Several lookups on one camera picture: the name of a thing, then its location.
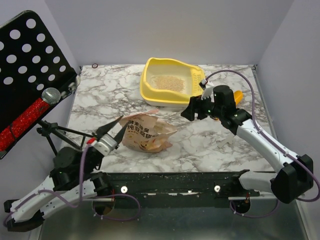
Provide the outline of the pink cat litter bag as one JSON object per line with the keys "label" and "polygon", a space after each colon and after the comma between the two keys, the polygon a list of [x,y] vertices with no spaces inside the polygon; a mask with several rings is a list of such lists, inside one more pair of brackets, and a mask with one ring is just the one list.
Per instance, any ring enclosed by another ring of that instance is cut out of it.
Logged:
{"label": "pink cat litter bag", "polygon": [[169,137],[178,129],[158,117],[158,112],[158,109],[153,109],[123,117],[119,121],[122,127],[126,127],[122,144],[131,150],[144,153],[159,153],[171,147]]}

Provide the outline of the yellow plastic litter scoop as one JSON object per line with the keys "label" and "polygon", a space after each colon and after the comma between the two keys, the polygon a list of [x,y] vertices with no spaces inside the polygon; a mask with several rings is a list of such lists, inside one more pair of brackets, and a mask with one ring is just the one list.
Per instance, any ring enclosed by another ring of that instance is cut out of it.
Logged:
{"label": "yellow plastic litter scoop", "polygon": [[237,90],[233,93],[233,96],[234,96],[235,104],[238,105],[242,101],[244,95],[242,91]]}

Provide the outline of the yellow plastic litter box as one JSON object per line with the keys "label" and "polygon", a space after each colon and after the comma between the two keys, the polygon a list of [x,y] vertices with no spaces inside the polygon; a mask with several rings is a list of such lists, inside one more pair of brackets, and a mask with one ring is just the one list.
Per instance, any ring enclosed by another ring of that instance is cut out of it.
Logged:
{"label": "yellow plastic litter box", "polygon": [[[157,89],[152,81],[155,76],[178,77],[184,81],[184,90],[177,92]],[[141,73],[140,95],[149,105],[184,108],[189,104],[190,97],[202,94],[199,82],[203,79],[205,72],[199,66],[172,58],[151,57]]]}

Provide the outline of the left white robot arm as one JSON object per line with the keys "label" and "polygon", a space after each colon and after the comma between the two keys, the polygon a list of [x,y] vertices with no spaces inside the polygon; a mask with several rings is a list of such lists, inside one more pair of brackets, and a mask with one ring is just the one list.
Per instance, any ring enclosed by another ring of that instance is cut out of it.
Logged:
{"label": "left white robot arm", "polygon": [[125,135],[126,126],[115,136],[109,134],[121,120],[118,117],[92,134],[81,133],[81,144],[63,135],[69,146],[55,153],[54,168],[44,181],[23,198],[4,202],[6,229],[28,232],[41,226],[59,208],[76,208],[85,199],[104,198],[113,193],[108,176],[100,167],[103,158],[119,147]]}

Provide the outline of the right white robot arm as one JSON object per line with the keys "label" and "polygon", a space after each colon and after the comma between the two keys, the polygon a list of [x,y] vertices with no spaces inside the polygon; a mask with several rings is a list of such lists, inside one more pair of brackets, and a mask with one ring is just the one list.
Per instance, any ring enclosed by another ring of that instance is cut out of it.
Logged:
{"label": "right white robot arm", "polygon": [[189,121],[207,117],[218,119],[223,127],[249,143],[272,166],[274,173],[241,173],[230,183],[234,195],[257,190],[272,193],[282,203],[289,204],[313,187],[313,160],[306,154],[296,155],[263,131],[246,110],[237,108],[234,93],[227,85],[210,87],[202,95],[190,97],[180,115]]}

